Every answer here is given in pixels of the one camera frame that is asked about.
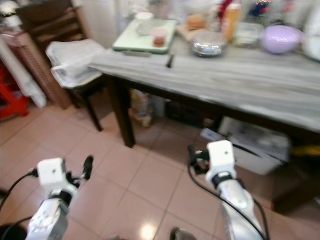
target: gray marble tabletop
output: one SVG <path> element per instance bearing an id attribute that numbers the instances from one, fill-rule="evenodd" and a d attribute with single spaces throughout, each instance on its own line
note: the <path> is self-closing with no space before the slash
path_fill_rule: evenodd
<path id="1" fill-rule="evenodd" d="M 200 58 L 176 37 L 168 55 L 127 56 L 107 50 L 90 67 L 167 91 L 320 133 L 320 63 L 303 54 L 272 55 L 229 47 Z"/>

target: beige tile floor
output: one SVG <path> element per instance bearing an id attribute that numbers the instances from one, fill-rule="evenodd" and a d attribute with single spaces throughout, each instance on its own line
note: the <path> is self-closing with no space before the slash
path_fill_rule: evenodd
<path id="1" fill-rule="evenodd" d="M 83 110 L 55 106 L 31 107 L 28 116 L 1 122 L 0 186 L 8 188 L 38 161 L 52 157 L 64 157 L 67 168 L 80 173 L 86 156 L 93 154 L 92 178 L 82 184 L 70 208 L 65 240 L 104 240 L 114 234 L 167 240 L 174 226 L 192 231 L 199 240 L 226 240 L 219 201 L 186 173 L 187 145 L 205 146 L 198 129 L 165 119 L 148 129 L 134 126 L 137 145 L 131 149 L 123 145 L 110 110 L 101 124 L 104 130 L 97 132 Z M 262 203 L 272 240 L 320 239 L 315 204 L 279 215 L 271 210 L 275 178 L 237 171 Z M 38 181 L 25 179 L 6 202 L 0 223 L 32 215 L 43 198 Z"/>

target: white cloth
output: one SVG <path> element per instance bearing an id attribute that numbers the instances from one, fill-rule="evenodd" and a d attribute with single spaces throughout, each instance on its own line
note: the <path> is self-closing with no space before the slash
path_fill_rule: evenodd
<path id="1" fill-rule="evenodd" d="M 38 108 L 45 107 L 47 100 L 44 92 L 1 37 L 0 57 L 18 84 L 22 94 L 30 97 Z"/>
<path id="2" fill-rule="evenodd" d="M 81 41 L 53 41 L 45 53 L 50 59 L 51 73 L 63 88 L 74 88 L 101 76 L 101 72 L 89 68 L 91 60 L 106 49 L 92 39 Z"/>

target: red stool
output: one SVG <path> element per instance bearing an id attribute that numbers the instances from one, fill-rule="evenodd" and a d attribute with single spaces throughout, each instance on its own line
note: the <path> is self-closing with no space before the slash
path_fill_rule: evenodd
<path id="1" fill-rule="evenodd" d="M 14 79 L 6 73 L 6 70 L 5 66 L 0 64 L 0 97 L 7 103 L 7 106 L 0 110 L 0 119 L 16 114 L 26 116 L 29 99 L 23 95 L 20 97 L 14 95 L 14 91 L 6 84 L 5 78 L 9 78 L 11 81 Z"/>

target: small jar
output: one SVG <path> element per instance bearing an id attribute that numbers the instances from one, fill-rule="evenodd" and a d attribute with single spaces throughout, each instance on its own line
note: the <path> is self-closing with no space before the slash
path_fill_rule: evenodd
<path id="1" fill-rule="evenodd" d="M 153 46 L 163 47 L 166 43 L 167 31 L 164 29 L 155 29 L 152 33 L 153 36 Z"/>

